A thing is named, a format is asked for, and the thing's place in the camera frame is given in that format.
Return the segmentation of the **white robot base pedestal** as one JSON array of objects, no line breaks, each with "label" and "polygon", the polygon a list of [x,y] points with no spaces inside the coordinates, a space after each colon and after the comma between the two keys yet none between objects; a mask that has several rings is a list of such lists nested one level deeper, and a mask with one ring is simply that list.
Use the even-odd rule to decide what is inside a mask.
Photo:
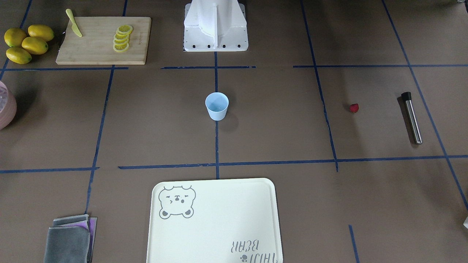
[{"label": "white robot base pedestal", "polygon": [[237,0],[193,0],[185,5],[184,51],[243,52],[248,47],[244,4]]}]

